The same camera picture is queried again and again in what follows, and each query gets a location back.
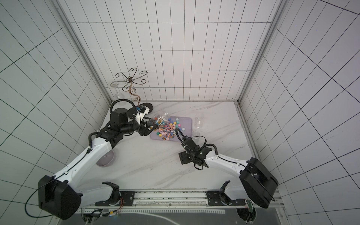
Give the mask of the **red lid candy jar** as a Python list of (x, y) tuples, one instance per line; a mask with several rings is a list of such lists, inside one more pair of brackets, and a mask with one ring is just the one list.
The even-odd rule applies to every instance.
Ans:
[(156, 128), (160, 128), (168, 123), (168, 119), (169, 114), (167, 112), (158, 113), (149, 120), (149, 123)]

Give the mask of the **small clear jar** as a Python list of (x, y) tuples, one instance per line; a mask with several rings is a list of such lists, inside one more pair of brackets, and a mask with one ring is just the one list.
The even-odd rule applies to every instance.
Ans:
[(197, 130), (192, 131), (192, 137), (199, 137), (200, 136), (200, 132)]

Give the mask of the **clear jar with colourful candies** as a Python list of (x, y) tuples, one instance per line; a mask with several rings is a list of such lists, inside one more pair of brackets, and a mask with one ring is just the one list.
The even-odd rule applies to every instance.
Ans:
[(202, 112), (198, 112), (195, 117), (195, 127), (202, 128), (204, 123), (204, 114)]

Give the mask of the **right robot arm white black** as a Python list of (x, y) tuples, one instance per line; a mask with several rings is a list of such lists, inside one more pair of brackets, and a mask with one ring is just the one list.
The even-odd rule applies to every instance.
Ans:
[(193, 163), (195, 169), (203, 170), (213, 168), (232, 175), (241, 181), (240, 186), (228, 187), (225, 181), (217, 191), (208, 191), (209, 205), (246, 205), (246, 200), (251, 200), (257, 206), (267, 209), (278, 187), (274, 175), (258, 159), (240, 160), (219, 154), (216, 145), (205, 142), (203, 146), (197, 145), (192, 137), (186, 136), (179, 128), (175, 134), (184, 149), (179, 153), (181, 163)]

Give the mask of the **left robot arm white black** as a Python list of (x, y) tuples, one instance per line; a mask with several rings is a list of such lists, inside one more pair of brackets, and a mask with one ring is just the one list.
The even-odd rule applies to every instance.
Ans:
[(125, 136), (134, 133), (149, 135), (152, 129), (147, 125), (150, 118), (146, 115), (152, 111), (150, 103), (136, 106), (128, 99), (112, 102), (109, 121), (99, 131), (89, 134), (88, 147), (56, 174), (45, 175), (39, 180), (35, 190), (39, 208), (48, 213), (48, 217), (66, 220), (78, 209), (97, 202), (123, 207), (124, 198), (117, 184), (104, 181), (100, 186), (88, 189), (80, 189), (79, 184), (89, 170)]

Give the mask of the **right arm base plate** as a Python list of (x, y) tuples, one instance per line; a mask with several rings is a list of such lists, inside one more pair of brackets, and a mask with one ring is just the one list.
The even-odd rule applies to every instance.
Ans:
[(245, 199), (230, 199), (224, 191), (207, 191), (206, 197), (209, 206), (245, 206)]

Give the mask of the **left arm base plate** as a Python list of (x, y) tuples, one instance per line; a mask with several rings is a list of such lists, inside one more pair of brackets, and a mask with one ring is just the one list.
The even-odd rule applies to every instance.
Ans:
[(120, 191), (119, 198), (115, 202), (100, 201), (96, 202), (95, 206), (112, 206), (112, 207), (120, 207), (122, 206), (132, 206), (135, 198), (135, 191)]

